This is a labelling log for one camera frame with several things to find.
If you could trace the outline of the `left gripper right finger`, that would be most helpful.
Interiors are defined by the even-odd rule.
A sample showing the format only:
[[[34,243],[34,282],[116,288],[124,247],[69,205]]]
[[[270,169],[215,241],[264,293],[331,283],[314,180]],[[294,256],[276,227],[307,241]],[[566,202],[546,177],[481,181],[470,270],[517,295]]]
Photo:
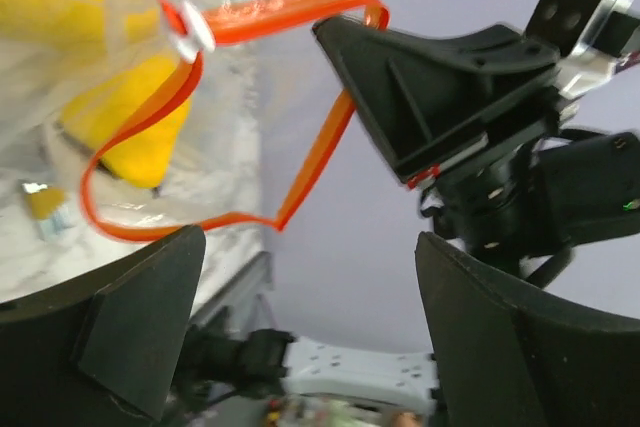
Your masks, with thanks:
[[[552,295],[431,232],[415,263],[448,425],[638,425],[637,319]]]

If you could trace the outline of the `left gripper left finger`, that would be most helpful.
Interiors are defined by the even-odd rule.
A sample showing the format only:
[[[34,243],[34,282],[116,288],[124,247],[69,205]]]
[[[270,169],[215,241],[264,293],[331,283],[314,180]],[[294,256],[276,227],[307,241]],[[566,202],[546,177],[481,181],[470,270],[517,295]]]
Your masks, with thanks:
[[[2,303],[2,425],[159,421],[205,248],[200,227],[183,227],[108,265]]]

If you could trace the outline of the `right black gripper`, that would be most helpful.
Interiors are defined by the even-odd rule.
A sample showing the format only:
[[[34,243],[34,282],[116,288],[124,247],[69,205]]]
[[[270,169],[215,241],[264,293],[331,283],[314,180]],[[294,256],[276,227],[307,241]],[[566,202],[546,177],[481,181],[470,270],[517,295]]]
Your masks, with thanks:
[[[405,183],[487,148],[490,129],[549,86],[559,60],[556,47],[504,24],[427,38],[334,16],[312,31]]]

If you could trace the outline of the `yellow lemon toy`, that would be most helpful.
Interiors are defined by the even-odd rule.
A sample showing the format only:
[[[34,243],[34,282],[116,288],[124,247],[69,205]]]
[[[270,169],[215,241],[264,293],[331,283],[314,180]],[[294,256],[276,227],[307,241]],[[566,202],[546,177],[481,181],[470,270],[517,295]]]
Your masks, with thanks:
[[[1,163],[75,185],[92,155],[119,184],[153,190],[190,111],[114,148],[108,140],[163,102],[178,63],[156,0],[1,0]]]

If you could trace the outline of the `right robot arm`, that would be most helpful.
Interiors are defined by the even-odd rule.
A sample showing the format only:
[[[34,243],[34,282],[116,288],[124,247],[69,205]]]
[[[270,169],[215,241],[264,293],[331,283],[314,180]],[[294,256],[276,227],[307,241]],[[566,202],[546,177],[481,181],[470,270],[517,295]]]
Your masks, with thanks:
[[[550,294],[577,246],[639,230],[639,139],[563,126],[554,84],[578,27],[458,38],[336,16],[314,35],[401,181],[436,168],[415,250],[434,349],[339,349],[287,332],[197,325],[176,374],[195,411],[232,395],[342,397],[452,426],[635,426],[639,323]]]

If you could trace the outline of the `clear zip bag orange zipper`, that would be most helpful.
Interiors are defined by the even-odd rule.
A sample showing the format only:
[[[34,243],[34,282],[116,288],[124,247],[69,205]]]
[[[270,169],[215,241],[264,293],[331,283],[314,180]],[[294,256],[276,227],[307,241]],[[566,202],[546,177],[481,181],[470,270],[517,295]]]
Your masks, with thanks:
[[[2,168],[18,178],[63,189],[88,223],[127,242],[152,242],[185,224],[205,230],[237,224],[284,229],[322,174],[354,106],[347,94],[339,95],[273,216],[263,215],[254,203],[260,181],[253,108],[260,101],[274,105],[287,91],[311,84],[293,29],[348,12],[355,12],[356,21],[366,26],[384,29],[389,22],[386,6],[381,0],[156,1],[177,66],[159,87],[161,105],[120,127],[107,147],[118,146],[189,103],[163,183],[153,190],[119,184],[98,168],[97,155],[90,156],[72,186],[53,165],[42,172],[1,163]]]

